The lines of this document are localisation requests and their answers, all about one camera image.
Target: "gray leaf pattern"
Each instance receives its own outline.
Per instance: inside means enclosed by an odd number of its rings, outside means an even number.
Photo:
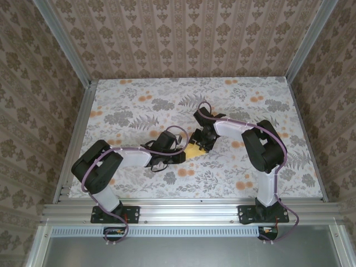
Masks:
[[[270,91],[278,91],[278,94],[272,96]],[[227,117],[253,123],[269,120],[289,151],[287,165],[279,174],[281,196],[321,197],[284,78],[100,80],[81,153],[98,139],[106,140],[113,147],[137,147],[157,139],[160,132],[171,125],[179,125],[192,134],[200,128],[193,114],[204,100],[211,103],[214,115],[224,113]],[[180,130],[171,131],[183,135]],[[17,156],[19,151],[16,148],[14,151],[13,145],[4,143],[2,152]],[[56,179],[53,173],[48,173],[48,178]],[[112,186],[118,196],[126,198],[255,197],[258,176],[244,144],[220,137],[208,154],[170,165],[161,172],[142,167],[119,168]],[[81,191],[77,179],[73,180],[70,197],[88,197]]]

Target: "wire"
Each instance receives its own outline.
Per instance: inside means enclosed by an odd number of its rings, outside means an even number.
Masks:
[[[255,124],[252,124],[252,123],[248,123],[248,122],[244,122],[244,121],[238,121],[238,120],[233,120],[231,118],[213,118],[213,117],[207,117],[205,116],[203,113],[201,113],[200,111],[200,106],[203,105],[203,104],[207,104],[209,107],[210,107],[210,113],[211,113],[211,105],[210,103],[208,103],[207,101],[203,101],[201,102],[199,105],[198,105],[198,113],[200,114],[200,116],[202,116],[203,118],[206,118],[206,119],[209,119],[209,120],[214,120],[214,121],[229,121],[229,122],[234,122],[236,124],[240,124],[240,125],[244,125],[244,126],[250,126],[250,127],[254,127],[254,128],[257,128],[259,129],[260,131],[262,132],[265,132],[266,134],[268,134],[270,137],[272,137],[277,143],[278,145],[280,145],[282,151],[283,151],[283,154],[284,154],[284,160],[282,162],[281,165],[279,165],[279,167],[275,170],[274,172],[274,196],[275,198],[277,199],[277,202],[285,209],[287,209],[288,211],[290,211],[295,217],[296,217],[296,221],[295,221],[295,224],[293,225],[293,227],[283,236],[281,236],[280,238],[277,238],[275,240],[270,240],[269,238],[267,238],[266,236],[264,235],[261,235],[264,239],[266,239],[267,241],[269,241],[270,243],[272,242],[278,242],[280,240],[283,240],[284,238],[286,238],[287,236],[289,236],[293,231],[294,229],[297,227],[297,225],[299,224],[299,216],[298,214],[291,210],[289,207],[287,207],[286,205],[284,205],[279,197],[278,197],[278,187],[277,187],[277,183],[278,183],[278,172],[279,170],[286,164],[287,162],[287,159],[288,159],[288,154],[287,154],[287,150],[286,148],[284,147],[283,143],[279,140],[278,137],[276,137],[273,133],[271,133],[270,131],[268,131],[267,129],[261,127],[261,126],[258,126],[258,125],[255,125]]]
[[[96,200],[96,198],[95,198],[92,194],[90,194],[90,192],[88,192],[88,190],[86,190],[86,188],[85,188],[84,185],[85,185],[85,182],[86,182],[86,180],[87,180],[87,178],[88,178],[90,172],[94,169],[94,167],[98,164],[98,162],[99,162],[103,157],[105,157],[105,156],[106,156],[107,154],[109,154],[110,152],[117,151],[117,150],[120,150],[120,151],[142,151],[142,152],[147,152],[147,153],[152,153],[152,154],[157,154],[157,155],[162,155],[162,156],[175,156],[175,155],[178,155],[178,154],[184,152],[184,150],[188,147],[188,144],[189,144],[189,135],[188,135],[187,131],[184,130],[182,127],[178,126],[178,125],[169,126],[169,127],[166,129],[166,131],[169,130],[169,129],[171,129],[171,128],[178,128],[178,129],[182,130],[182,131],[184,132],[186,138],[187,138],[186,144],[185,144],[185,146],[184,146],[181,150],[179,150],[179,151],[177,151],[177,152],[173,152],[173,153],[163,153],[163,152],[156,152],[156,151],[152,151],[152,150],[148,150],[148,149],[143,149],[143,148],[140,148],[140,147],[113,147],[113,148],[110,148],[110,149],[108,149],[107,151],[105,151],[103,154],[101,154],[101,155],[93,162],[93,164],[89,167],[89,169],[87,170],[87,172],[84,174],[84,177],[83,177],[83,180],[82,180],[82,183],[81,183],[81,189],[82,189],[82,191],[85,192],[85,193],[88,193],[89,196],[92,198],[92,200],[94,200],[94,202],[100,207],[100,209],[101,209],[103,212],[105,212],[106,214],[111,215],[111,216],[113,216],[113,217],[119,219],[119,220],[125,225],[125,227],[126,227],[126,228],[125,228],[125,233],[123,234],[123,236],[121,237],[121,239],[119,239],[117,242],[116,242],[116,241],[115,241],[115,242],[112,242],[112,241],[109,241],[109,240],[107,239],[107,233],[108,233],[108,231],[107,231],[107,232],[105,233],[105,236],[104,236],[104,239],[105,239],[105,241],[106,241],[107,244],[108,244],[108,243],[113,243],[113,244],[114,244],[114,243],[121,242],[121,241],[127,236],[128,231],[129,231],[129,227],[128,227],[128,223],[127,223],[124,219],[122,219],[120,216],[118,216],[118,215],[116,215],[116,214],[114,214],[114,213],[112,213],[112,212],[106,210],[102,205],[100,205],[100,203]]]

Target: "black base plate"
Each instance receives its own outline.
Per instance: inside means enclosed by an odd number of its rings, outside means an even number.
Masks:
[[[278,223],[289,223],[288,211],[279,206],[274,210],[273,215],[269,218],[262,220],[256,212],[256,205],[241,205],[238,206],[238,216],[241,224],[251,224],[251,223],[276,223],[276,218],[278,219]]]
[[[120,217],[126,220],[128,224],[138,224],[140,218],[140,207],[124,206]],[[90,222],[92,224],[122,224],[118,218],[106,214],[100,209],[99,206],[93,207]]]

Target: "floral tablecloth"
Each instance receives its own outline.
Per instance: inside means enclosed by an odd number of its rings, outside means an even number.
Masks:
[[[203,100],[214,113],[248,122],[269,120],[288,149],[288,163],[279,175],[280,196],[322,197],[284,77],[100,80],[81,153],[98,139],[112,146],[138,146],[170,125],[192,134],[200,127],[193,113]],[[221,137],[206,155],[158,173],[118,169],[110,184],[118,196],[129,198],[255,197],[256,172],[244,144]],[[75,178],[70,197],[88,197]]]

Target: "yellow sponge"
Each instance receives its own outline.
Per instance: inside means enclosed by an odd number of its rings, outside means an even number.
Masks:
[[[193,144],[188,144],[184,152],[186,160],[191,159],[192,157],[204,155],[206,153],[204,149],[199,150],[199,146]]]

